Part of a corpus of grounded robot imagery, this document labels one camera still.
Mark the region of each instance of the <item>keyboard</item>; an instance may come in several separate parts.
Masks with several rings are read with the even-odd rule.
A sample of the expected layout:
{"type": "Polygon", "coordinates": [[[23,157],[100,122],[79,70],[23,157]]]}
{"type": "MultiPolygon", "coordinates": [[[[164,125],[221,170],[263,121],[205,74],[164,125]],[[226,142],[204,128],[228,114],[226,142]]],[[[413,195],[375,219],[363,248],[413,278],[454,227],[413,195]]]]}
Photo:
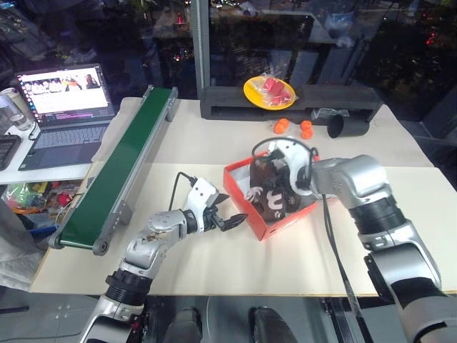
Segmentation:
{"type": "Polygon", "coordinates": [[[15,134],[0,136],[0,170],[7,168],[20,144],[21,137],[15,134]]]}
{"type": "Polygon", "coordinates": [[[88,126],[80,129],[63,129],[62,131],[43,131],[34,149],[54,148],[56,146],[99,143],[107,126],[88,126]]]}

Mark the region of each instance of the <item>black cable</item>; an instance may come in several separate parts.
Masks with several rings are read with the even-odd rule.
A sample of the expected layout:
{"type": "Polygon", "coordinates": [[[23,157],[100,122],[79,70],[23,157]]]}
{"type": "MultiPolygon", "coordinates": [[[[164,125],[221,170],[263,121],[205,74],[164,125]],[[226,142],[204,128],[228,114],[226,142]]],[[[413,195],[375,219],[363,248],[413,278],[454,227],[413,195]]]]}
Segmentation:
{"type": "Polygon", "coordinates": [[[34,141],[36,138],[30,138],[32,137],[32,135],[34,134],[35,130],[36,130],[36,127],[38,126],[37,124],[37,121],[35,119],[35,124],[34,124],[34,128],[30,131],[30,134],[29,134],[29,141],[34,141]]]}
{"type": "Polygon", "coordinates": [[[358,303],[357,297],[352,290],[351,283],[349,282],[348,275],[344,270],[343,264],[341,263],[340,256],[338,254],[338,250],[336,248],[335,243],[335,236],[333,235],[333,227],[331,225],[331,218],[330,218],[330,211],[328,210],[328,204],[326,195],[322,194],[322,202],[323,202],[323,220],[326,226],[326,232],[328,241],[330,242],[331,248],[335,255],[336,263],[338,264],[338,268],[340,270],[341,278],[343,279],[344,288],[346,290],[346,294],[348,296],[349,305],[351,306],[352,312],[356,315],[356,321],[360,331],[362,333],[363,339],[366,343],[373,343],[373,339],[371,338],[370,332],[366,325],[365,319],[363,318],[362,310],[360,308],[360,304],[358,303]]]}
{"type": "Polygon", "coordinates": [[[74,336],[79,336],[81,333],[78,332],[77,334],[62,334],[61,336],[49,336],[49,337],[17,337],[17,338],[8,338],[8,339],[2,339],[0,340],[0,343],[3,342],[12,342],[12,341],[22,341],[22,340],[28,340],[28,339],[54,339],[54,338],[65,338],[65,337],[74,337],[74,336]]]}
{"type": "Polygon", "coordinates": [[[311,168],[311,164],[313,163],[314,157],[319,155],[319,153],[318,153],[318,151],[317,151],[316,148],[314,148],[314,147],[313,147],[313,148],[310,148],[309,146],[307,146],[306,144],[302,143],[302,142],[299,141],[298,139],[291,138],[291,137],[279,137],[279,138],[271,137],[271,138],[264,139],[263,141],[260,141],[259,143],[257,143],[256,145],[254,145],[254,147],[252,148],[252,151],[251,151],[252,157],[253,157],[253,158],[256,158],[256,150],[257,150],[261,145],[264,145],[264,144],[265,144],[266,142],[268,142],[268,141],[277,141],[277,140],[291,141],[291,142],[293,142],[294,144],[298,144],[298,145],[302,146],[302,147],[305,148],[306,151],[309,153],[308,173],[307,173],[306,179],[305,179],[306,188],[309,188],[309,185],[311,184],[311,176],[312,176],[312,174],[313,174],[313,169],[311,168]]]}
{"type": "Polygon", "coordinates": [[[188,179],[188,181],[190,182],[190,184],[191,184],[192,187],[193,187],[194,184],[197,182],[197,178],[196,178],[196,177],[190,177],[189,175],[187,175],[186,173],[183,173],[182,171],[180,171],[180,172],[176,175],[176,178],[174,179],[173,191],[172,191],[172,193],[171,193],[169,211],[171,211],[171,208],[173,207],[174,194],[175,194],[175,192],[176,192],[176,186],[178,185],[179,177],[185,177],[186,179],[188,179]]]}

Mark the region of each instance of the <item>laptop screen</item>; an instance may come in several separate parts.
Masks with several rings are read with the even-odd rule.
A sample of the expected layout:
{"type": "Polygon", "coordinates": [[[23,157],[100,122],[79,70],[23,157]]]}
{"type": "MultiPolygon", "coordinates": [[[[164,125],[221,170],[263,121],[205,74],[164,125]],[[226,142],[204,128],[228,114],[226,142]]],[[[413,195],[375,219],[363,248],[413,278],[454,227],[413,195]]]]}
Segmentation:
{"type": "Polygon", "coordinates": [[[110,120],[114,116],[99,64],[17,75],[40,127],[110,120]]]}

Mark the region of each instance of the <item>green conveyor belt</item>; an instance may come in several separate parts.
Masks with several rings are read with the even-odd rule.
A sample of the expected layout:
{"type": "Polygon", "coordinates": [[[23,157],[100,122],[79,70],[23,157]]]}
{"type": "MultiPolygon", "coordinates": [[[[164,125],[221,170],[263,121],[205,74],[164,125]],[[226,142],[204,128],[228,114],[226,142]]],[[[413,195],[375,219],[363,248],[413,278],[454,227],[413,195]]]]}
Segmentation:
{"type": "Polygon", "coordinates": [[[170,96],[153,88],[122,136],[113,154],[75,208],[60,236],[63,245],[91,249],[170,96]]]}

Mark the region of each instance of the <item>laptop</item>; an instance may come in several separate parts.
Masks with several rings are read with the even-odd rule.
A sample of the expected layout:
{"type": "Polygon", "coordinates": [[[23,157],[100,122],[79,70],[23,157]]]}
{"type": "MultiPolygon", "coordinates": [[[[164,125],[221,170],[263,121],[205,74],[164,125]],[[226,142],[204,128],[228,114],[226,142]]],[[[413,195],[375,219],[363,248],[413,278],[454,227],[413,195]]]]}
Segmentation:
{"type": "Polygon", "coordinates": [[[16,75],[41,132],[19,171],[91,163],[115,113],[99,64],[16,75]]]}

